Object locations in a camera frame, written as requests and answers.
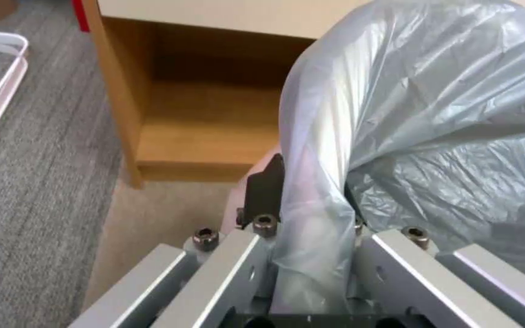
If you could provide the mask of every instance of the red object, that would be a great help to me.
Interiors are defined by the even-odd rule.
[[[89,32],[90,29],[88,28],[88,21],[86,21],[82,0],[72,0],[72,6],[74,7],[74,13],[77,15],[78,24],[80,25],[81,31]]]

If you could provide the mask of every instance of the screw hole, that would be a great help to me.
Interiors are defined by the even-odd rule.
[[[386,272],[381,266],[376,266],[376,276],[380,279],[381,282],[386,282]]]
[[[254,279],[254,266],[250,268],[250,275],[248,276],[248,280],[252,282],[252,279]]]
[[[209,237],[211,235],[212,235],[212,229],[210,228],[204,228],[198,231],[198,236],[200,237]]]
[[[260,223],[271,223],[271,217],[268,215],[257,216],[257,221]]]
[[[418,228],[410,228],[408,229],[408,233],[416,237],[423,237],[425,235],[425,233],[421,229],[418,229]]]

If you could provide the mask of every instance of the beige carpet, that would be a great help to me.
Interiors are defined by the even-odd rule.
[[[82,309],[88,308],[157,244],[181,247],[195,229],[219,227],[234,184],[149,182],[127,185],[121,169]]]

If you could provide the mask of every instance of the black metal part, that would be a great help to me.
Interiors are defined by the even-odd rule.
[[[434,328],[423,315],[244,315],[231,313],[220,328]]]
[[[283,156],[275,154],[265,170],[248,177],[244,195],[244,215],[237,215],[237,226],[244,229],[256,216],[262,214],[271,214],[281,222],[279,212],[284,180]]]
[[[362,216],[362,213],[360,213],[360,208],[358,206],[358,203],[356,203],[356,199],[354,199],[354,194],[352,193],[352,189],[350,188],[350,185],[346,182],[344,184],[344,197],[345,200],[348,201],[350,206],[354,209],[354,212],[356,213],[356,226],[362,226],[365,225],[366,222]]]

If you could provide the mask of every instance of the wooden desk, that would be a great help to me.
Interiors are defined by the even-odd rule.
[[[234,181],[278,142],[281,87],[367,0],[84,0],[131,184]]]

